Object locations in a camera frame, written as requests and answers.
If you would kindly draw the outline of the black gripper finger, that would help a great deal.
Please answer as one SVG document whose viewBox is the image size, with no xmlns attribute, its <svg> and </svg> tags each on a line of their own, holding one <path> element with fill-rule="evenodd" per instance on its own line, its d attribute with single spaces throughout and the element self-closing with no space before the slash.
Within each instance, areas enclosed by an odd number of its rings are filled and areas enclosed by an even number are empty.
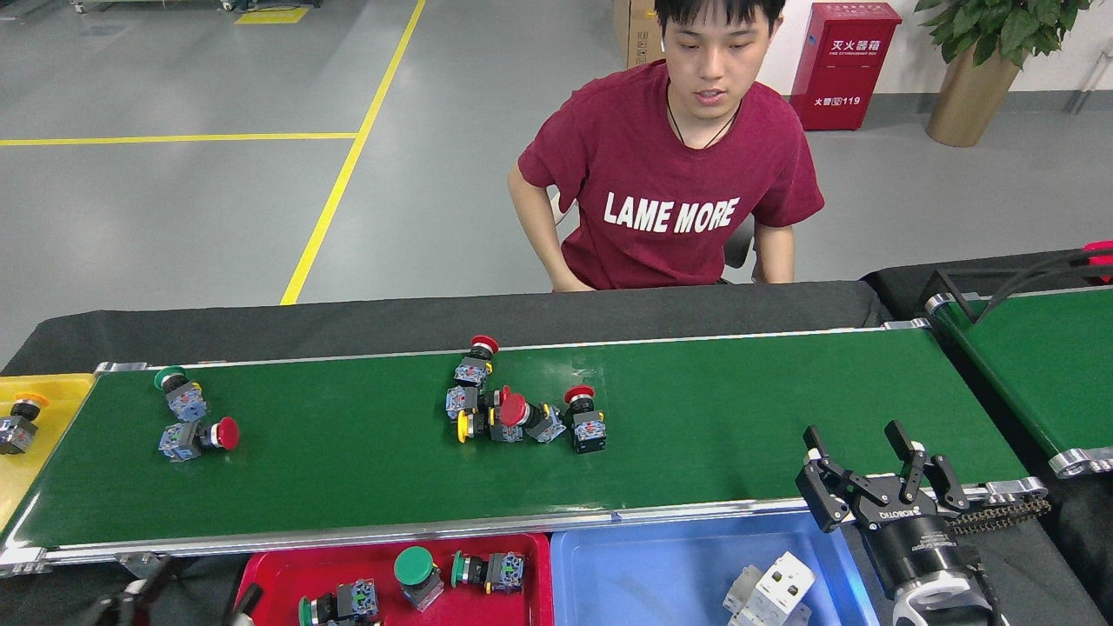
<svg viewBox="0 0 1113 626">
<path fill-rule="evenodd" d="M 174 557 L 155 557 L 142 578 L 93 603 L 91 625 L 150 625 L 151 609 L 175 577 Z"/>
<path fill-rule="evenodd" d="M 258 583 L 250 583 L 228 612 L 228 625 L 255 625 L 253 614 L 262 597 L 262 586 Z"/>
</svg>

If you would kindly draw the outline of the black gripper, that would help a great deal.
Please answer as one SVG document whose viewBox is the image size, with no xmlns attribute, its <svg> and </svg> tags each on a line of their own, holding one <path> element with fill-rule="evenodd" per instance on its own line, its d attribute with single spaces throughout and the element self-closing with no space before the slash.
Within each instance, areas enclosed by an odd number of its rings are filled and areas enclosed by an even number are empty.
<svg viewBox="0 0 1113 626">
<path fill-rule="evenodd" d="M 926 478 L 936 503 L 951 511 L 969 510 L 969 499 L 946 456 L 927 456 L 926 449 L 907 436 L 898 420 L 886 424 L 885 436 L 903 461 L 898 502 L 913 503 L 922 495 L 920 483 Z M 933 507 L 925 513 L 919 506 L 895 510 L 875 506 L 879 503 L 879 490 L 865 476 L 834 463 L 816 426 L 804 431 L 802 440 L 808 452 L 802 470 L 796 476 L 796 487 L 823 532 L 846 524 L 851 506 L 861 496 L 873 502 L 857 507 L 857 524 L 887 598 L 896 599 L 909 587 L 929 581 L 940 573 L 965 575 L 979 563 L 976 550 L 958 542 L 949 520 Z"/>
</svg>

